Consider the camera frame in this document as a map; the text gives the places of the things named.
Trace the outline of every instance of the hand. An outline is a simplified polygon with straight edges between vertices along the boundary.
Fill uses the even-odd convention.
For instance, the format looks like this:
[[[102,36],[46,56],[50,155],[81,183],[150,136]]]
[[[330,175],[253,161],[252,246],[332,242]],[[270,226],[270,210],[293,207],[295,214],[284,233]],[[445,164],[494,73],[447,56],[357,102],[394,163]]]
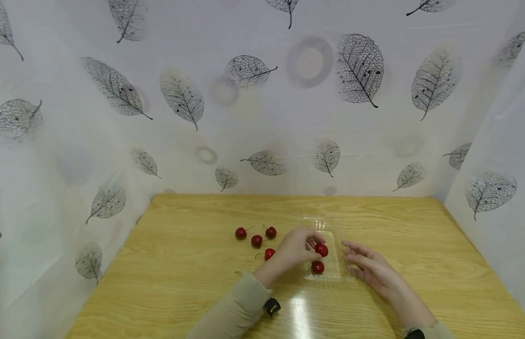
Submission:
[[[358,266],[348,265],[349,271],[355,277],[373,288],[376,293],[390,302],[398,290],[408,286],[402,276],[391,267],[381,254],[367,246],[342,240],[344,259]]]
[[[381,254],[354,242],[342,241],[344,254],[355,277],[373,288],[394,309],[402,328],[433,327],[437,320],[423,300]]]
[[[266,288],[270,288],[277,278],[291,268],[306,261],[321,259],[321,255],[313,251],[318,243],[325,243],[319,232],[305,226],[296,228],[285,235],[276,253],[253,272],[253,275]]]
[[[319,232],[305,226],[299,227],[285,235],[271,260],[279,261],[284,271],[306,261],[320,260],[321,255],[313,251],[318,243],[325,243]]]

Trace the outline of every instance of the wooden table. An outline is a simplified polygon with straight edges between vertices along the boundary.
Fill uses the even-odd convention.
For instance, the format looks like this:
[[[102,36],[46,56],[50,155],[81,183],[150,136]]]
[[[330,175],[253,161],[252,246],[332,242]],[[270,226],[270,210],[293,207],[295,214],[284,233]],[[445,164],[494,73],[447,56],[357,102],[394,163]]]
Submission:
[[[410,282],[456,338],[525,338],[525,315],[437,200],[398,197],[158,195],[77,318],[70,339],[181,339],[299,219],[338,218],[349,239],[372,246]],[[262,224],[275,240],[254,250],[238,227]],[[362,282],[288,274],[282,310],[246,338],[401,338],[392,310]]]

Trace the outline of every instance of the red cherry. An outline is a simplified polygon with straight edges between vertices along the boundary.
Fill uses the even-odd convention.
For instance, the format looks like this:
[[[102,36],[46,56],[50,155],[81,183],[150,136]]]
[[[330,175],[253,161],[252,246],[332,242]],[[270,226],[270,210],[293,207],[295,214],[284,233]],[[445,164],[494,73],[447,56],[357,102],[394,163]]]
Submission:
[[[316,260],[312,262],[312,272],[314,274],[321,274],[323,273],[324,270],[325,270],[325,265],[321,261]]]
[[[270,258],[272,258],[274,253],[276,253],[276,250],[274,250],[274,249],[266,249],[264,251],[264,261],[269,260]]]
[[[248,229],[244,229],[243,227],[239,227],[239,228],[236,229],[236,232],[234,232],[234,235],[236,235],[236,237],[238,239],[245,239],[246,236],[247,236],[247,231],[249,231],[253,227],[250,227]]]
[[[260,235],[253,235],[253,237],[251,238],[251,245],[253,245],[253,247],[256,247],[257,249],[261,247],[262,243],[263,237]]]
[[[328,247],[323,243],[318,243],[315,246],[315,253],[319,253],[321,257],[326,257],[329,255],[329,249]]]
[[[266,229],[266,237],[267,237],[268,239],[274,239],[274,238],[276,238],[276,235],[277,235],[277,234],[278,234],[278,232],[277,232],[276,229],[273,228],[273,227],[269,227],[269,228]]]

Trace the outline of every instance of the plastic tray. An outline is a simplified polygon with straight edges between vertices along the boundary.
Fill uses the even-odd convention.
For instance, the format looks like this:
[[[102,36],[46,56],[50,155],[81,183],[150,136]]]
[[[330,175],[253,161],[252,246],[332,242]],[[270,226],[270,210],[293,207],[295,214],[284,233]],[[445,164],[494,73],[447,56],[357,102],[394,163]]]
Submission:
[[[322,281],[343,282],[354,279],[351,272],[345,267],[345,262],[342,259],[343,251],[341,240],[344,238],[337,228],[336,218],[314,218],[303,217],[301,225],[308,226],[320,232],[325,240],[325,245],[329,249],[329,254],[322,258],[321,261],[325,265],[325,270],[322,274],[314,274],[312,272],[312,263],[305,264],[305,279],[317,279]]]

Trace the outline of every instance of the beige sleeve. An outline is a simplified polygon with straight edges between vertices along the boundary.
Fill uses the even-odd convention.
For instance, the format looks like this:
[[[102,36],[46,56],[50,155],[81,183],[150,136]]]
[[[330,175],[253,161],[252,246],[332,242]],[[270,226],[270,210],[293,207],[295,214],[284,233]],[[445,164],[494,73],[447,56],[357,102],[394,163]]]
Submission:
[[[453,333],[449,331],[447,326],[442,323],[438,323],[431,328],[420,328],[421,332],[425,335],[425,339],[454,339]]]
[[[271,290],[250,272],[195,325],[187,339],[238,339],[259,320]]]

